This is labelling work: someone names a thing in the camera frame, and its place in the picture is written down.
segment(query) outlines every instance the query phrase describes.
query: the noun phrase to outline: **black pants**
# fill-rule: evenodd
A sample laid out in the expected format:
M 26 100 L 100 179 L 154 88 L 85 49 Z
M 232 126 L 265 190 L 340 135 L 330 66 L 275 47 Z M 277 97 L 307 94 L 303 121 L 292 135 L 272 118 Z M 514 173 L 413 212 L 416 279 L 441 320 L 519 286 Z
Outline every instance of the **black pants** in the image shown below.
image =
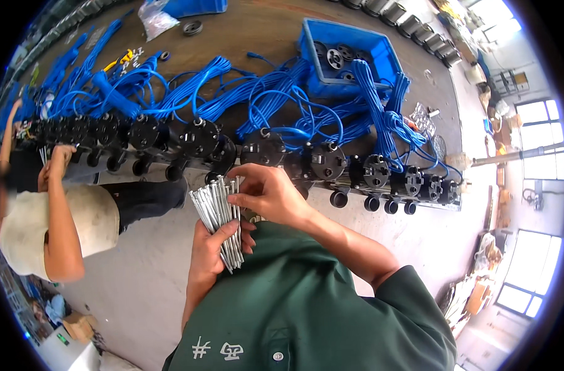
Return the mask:
M 187 195 L 186 182 L 130 182 L 100 186 L 113 196 L 119 209 L 119 234 L 134 221 L 160 217 L 172 208 L 181 207 Z

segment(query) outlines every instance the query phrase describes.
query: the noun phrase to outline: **window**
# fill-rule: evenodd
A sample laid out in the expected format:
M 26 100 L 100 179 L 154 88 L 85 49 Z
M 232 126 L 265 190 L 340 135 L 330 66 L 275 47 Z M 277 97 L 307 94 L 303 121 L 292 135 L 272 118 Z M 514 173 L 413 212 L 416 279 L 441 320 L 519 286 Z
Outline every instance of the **window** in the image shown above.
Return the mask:
M 480 29 L 488 42 L 503 41 L 521 30 L 517 19 L 503 0 L 480 0 L 469 7 L 484 22 Z
M 520 230 L 496 304 L 535 317 L 548 294 L 561 243 L 560 237 Z
M 515 106 L 521 116 L 521 149 L 562 143 L 562 125 L 554 100 L 540 100 Z M 525 179 L 564 179 L 564 147 L 548 150 L 545 156 L 523 159 Z

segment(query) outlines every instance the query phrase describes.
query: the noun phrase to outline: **workbench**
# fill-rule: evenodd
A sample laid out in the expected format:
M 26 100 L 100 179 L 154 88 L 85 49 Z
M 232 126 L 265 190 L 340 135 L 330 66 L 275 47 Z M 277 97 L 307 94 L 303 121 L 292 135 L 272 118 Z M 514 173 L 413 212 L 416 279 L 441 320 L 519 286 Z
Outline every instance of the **workbench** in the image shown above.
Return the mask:
M 263 55 L 274 64 L 283 63 L 298 55 L 295 41 L 301 33 L 303 19 L 305 17 L 327 19 L 386 34 L 405 74 L 412 81 L 410 91 L 405 96 L 402 114 L 409 115 L 417 102 L 439 109 L 441 114 L 433 117 L 436 134 L 444 138 L 447 153 L 462 151 L 458 105 L 449 69 L 434 55 L 430 55 L 410 39 L 399 35 L 396 29 L 368 16 L 363 11 L 350 10 L 340 3 L 325 0 L 230 0 L 225 13 L 180 19 L 182 25 L 195 19 L 201 20 L 204 24 L 201 33 L 186 37 L 182 33 L 182 26 L 179 26 L 146 42 L 144 26 L 136 14 L 142 3 L 142 0 L 136 0 L 115 6 L 101 13 L 97 18 L 88 20 L 79 26 L 78 35 L 68 44 L 66 44 L 67 35 L 59 39 L 39 59 L 40 73 L 37 84 L 40 84 L 47 75 L 54 59 L 65 53 L 80 34 L 87 32 L 91 26 L 95 26 L 95 30 L 108 26 L 131 8 L 134 8 L 135 12 L 123 19 L 121 29 L 99 54 L 93 72 L 103 69 L 127 49 L 143 48 L 144 54 L 139 58 L 139 63 L 158 51 L 167 50 L 171 53 L 170 59 L 160 62 L 157 70 L 166 79 L 184 71 L 199 70 L 218 55 L 229 59 L 236 68 L 263 75 L 270 72 L 272 67 L 259 59 L 248 58 L 247 52 Z M 90 52 L 91 48 L 85 49 L 86 44 L 79 49 L 80 54 L 75 65 L 81 65 Z M 238 73 L 230 72 L 224 77 L 224 81 L 237 77 L 240 77 Z M 30 70 L 27 70 L 20 79 L 20 84 L 27 83 L 29 79 Z M 163 86 L 158 81 L 154 83 L 155 93 L 160 97 L 164 93 Z M 200 95 L 205 99 L 211 99 L 219 85 L 218 78 L 212 79 L 200 90 Z M 183 119 L 192 117 L 190 109 L 187 108 L 183 109 L 179 116 Z M 234 130 L 246 121 L 247 116 L 247 104 L 238 104 L 229 108 L 219 119 L 219 123 L 223 125 L 222 133 L 237 140 Z M 271 124 L 283 125 L 294 122 L 298 118 L 299 112 L 296 107 L 287 104 L 272 118 Z M 342 149 L 347 156 L 353 154 L 366 156 L 372 152 L 375 138 L 373 130 L 371 135 L 360 137 L 343 146 Z M 398 150 L 405 151 L 404 144 L 400 141 L 396 142 Z M 429 162 L 412 155 L 409 164 L 424 167 L 428 166 Z M 444 174 L 444 170 L 440 168 L 436 170 L 438 174 Z M 451 177 L 455 179 L 457 175 L 452 174 Z

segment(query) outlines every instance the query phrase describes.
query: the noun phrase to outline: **blue plastic bin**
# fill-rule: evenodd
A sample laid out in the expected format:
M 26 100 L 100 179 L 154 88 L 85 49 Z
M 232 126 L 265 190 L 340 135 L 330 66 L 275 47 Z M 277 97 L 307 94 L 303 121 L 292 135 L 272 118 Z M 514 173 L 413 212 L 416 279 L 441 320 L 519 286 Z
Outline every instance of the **blue plastic bin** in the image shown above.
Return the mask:
M 320 41 L 326 46 L 346 44 L 354 52 L 357 50 L 368 52 L 373 58 L 371 71 L 375 78 L 377 91 L 385 93 L 387 96 L 391 93 L 391 85 L 381 83 L 381 78 L 393 83 L 397 73 L 402 72 L 401 65 L 387 36 L 346 24 L 305 18 L 303 20 L 303 31 L 299 37 L 299 45 L 303 58 L 314 66 L 307 82 L 310 97 L 349 99 L 360 93 L 360 87 L 356 82 L 335 78 L 342 71 L 350 70 L 351 62 L 344 61 L 341 70 L 334 70 L 330 66 L 325 66 L 322 69 L 313 41 Z
M 174 18 L 199 14 L 224 13 L 228 0 L 170 0 L 162 9 Z

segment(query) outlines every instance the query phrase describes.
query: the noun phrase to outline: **green polo shirt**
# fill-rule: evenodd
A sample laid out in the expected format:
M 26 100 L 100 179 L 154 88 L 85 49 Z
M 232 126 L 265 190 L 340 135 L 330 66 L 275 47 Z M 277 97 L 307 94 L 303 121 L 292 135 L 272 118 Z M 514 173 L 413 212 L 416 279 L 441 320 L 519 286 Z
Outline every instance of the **green polo shirt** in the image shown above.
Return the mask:
M 412 266 L 360 297 L 310 236 L 256 226 L 255 253 L 221 275 L 163 371 L 453 370 L 455 340 Z

